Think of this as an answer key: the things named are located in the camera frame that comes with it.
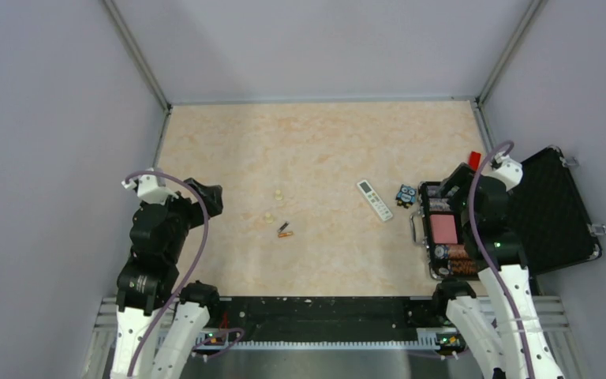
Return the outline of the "white remote control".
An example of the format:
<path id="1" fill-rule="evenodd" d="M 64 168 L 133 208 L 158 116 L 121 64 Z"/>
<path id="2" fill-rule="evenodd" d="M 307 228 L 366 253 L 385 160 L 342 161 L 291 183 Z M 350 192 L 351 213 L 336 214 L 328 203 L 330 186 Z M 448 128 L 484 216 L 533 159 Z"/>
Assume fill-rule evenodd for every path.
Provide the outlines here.
<path id="1" fill-rule="evenodd" d="M 393 213 L 387 207 L 382 197 L 377 194 L 370 182 L 361 180 L 356 183 L 356 186 L 382 222 L 387 222 L 393 218 Z"/>

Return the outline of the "black AAA battery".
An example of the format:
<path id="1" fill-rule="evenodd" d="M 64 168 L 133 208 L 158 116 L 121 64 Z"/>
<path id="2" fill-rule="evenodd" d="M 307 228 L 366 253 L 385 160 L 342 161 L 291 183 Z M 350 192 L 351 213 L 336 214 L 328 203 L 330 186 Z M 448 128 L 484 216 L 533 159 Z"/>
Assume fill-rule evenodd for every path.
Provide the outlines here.
<path id="1" fill-rule="evenodd" d="M 286 229 L 286 228 L 289 226 L 289 224 L 290 224 L 289 222 L 285 222 L 285 223 L 284 223 L 284 224 L 283 224 L 283 225 L 282 225 L 282 226 L 281 226 L 281 227 L 280 227 L 280 228 L 277 230 L 277 233 L 278 233 L 278 234 L 283 233 L 283 232 L 285 231 L 285 229 Z"/>

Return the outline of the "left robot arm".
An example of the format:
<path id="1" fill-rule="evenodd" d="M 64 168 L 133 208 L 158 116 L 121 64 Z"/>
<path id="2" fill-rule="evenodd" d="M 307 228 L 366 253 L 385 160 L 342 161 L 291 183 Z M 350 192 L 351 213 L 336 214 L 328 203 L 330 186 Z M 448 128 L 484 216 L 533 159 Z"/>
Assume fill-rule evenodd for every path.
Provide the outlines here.
<path id="1" fill-rule="evenodd" d="M 223 188 L 154 169 L 122 181 L 140 200 L 129 231 L 129 258 L 117 278 L 117 339 L 112 378 L 178 378 L 205 326 L 221 317 L 215 286 L 182 275 L 178 261 L 189 232 L 223 212 Z"/>

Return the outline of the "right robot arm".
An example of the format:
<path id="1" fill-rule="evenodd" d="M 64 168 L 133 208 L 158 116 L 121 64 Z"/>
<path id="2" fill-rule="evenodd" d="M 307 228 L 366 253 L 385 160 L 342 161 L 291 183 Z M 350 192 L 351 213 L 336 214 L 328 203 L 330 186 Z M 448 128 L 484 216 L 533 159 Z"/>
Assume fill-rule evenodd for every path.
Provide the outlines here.
<path id="1" fill-rule="evenodd" d="M 563 378 L 534 305 L 522 241 L 507 222 L 504 180 L 460 163 L 438 189 L 461 217 L 464 248 L 496 321 L 485 318 L 474 289 L 454 278 L 436 286 L 431 314 L 457 329 L 485 378 Z"/>

